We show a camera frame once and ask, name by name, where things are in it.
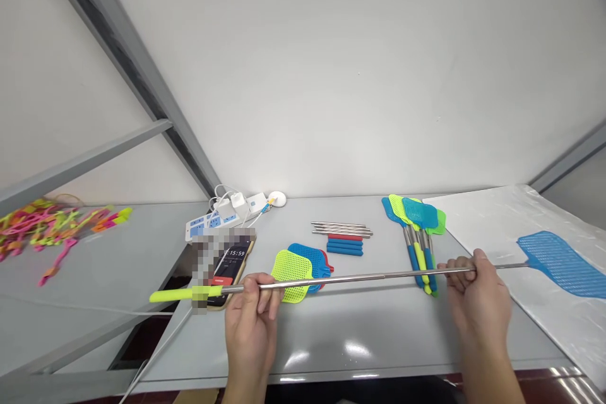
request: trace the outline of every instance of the right hand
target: right hand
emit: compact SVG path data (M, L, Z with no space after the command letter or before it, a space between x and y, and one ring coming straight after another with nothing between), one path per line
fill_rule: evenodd
M511 319L511 298L494 265L481 249L473 258L450 259L438 268L475 265L477 271L446 275L448 300L454 324L464 345L507 349L507 328Z

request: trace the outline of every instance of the gray table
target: gray table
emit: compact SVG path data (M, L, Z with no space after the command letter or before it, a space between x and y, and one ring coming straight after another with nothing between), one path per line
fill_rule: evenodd
M22 299L135 311L168 279L185 246L184 226L206 203L133 206L130 220L83 239L59 273L37 283L61 246L28 247L0 264L0 294ZM0 296L0 376L29 364L70 341L123 317L113 312L41 306ZM70 372L106 369L119 344L107 343Z
M293 242L324 249L311 221L364 223L374 235L362 257L328 254L334 275L410 270L401 228L389 221L380 197L291 199L255 224L258 239L246 273L269 273L276 253ZM437 261L466 254L449 234L435 236ZM441 298L411 278L327 285L300 304L283 304L270 383L446 374L458 370L455 329ZM183 318L182 301L160 344ZM223 312L191 316L158 356L135 393L225 386L227 353ZM565 355L514 304L509 354L516 369L572 366Z

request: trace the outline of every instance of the red button on screen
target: red button on screen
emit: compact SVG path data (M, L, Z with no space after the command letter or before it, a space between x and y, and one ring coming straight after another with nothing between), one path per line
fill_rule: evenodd
M233 278L227 278L225 276L215 276L212 281L212 285L231 285L234 282Z

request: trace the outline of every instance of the red foam grip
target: red foam grip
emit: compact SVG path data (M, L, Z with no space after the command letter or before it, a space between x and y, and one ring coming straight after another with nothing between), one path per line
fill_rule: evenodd
M362 241L364 240L362 237L358 237L356 235L340 235L340 234L328 234L328 238L334 238L339 240L353 240L353 241Z

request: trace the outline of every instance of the metal beam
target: metal beam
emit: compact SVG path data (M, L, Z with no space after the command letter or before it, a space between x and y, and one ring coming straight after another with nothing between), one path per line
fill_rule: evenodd
M171 304L172 302L149 303L134 312L160 311ZM39 372L50 374L58 371L62 367L72 363L72 361L80 358L82 355L105 344L120 333L143 322L147 317L149 316L125 315L109 324L103 325L61 347L57 347L46 355L38 357L37 359L0 376L0 386L5 386L15 380L21 380L21 378L26 377L29 374L36 374Z
M544 192L605 147L606 123L590 133L534 179L530 183L531 187L539 193Z
M172 122L164 137L206 196L214 196L217 173L120 1L69 1L149 116Z
M36 374L0 385L5 404L66 404L124 393L137 369Z
M168 130L171 125L168 120L157 120L121 138L109 141L82 153L74 159L57 164L33 177L3 189L0 191L0 216L18 210L53 189L57 189L74 178L86 174L89 170L122 155L131 148Z

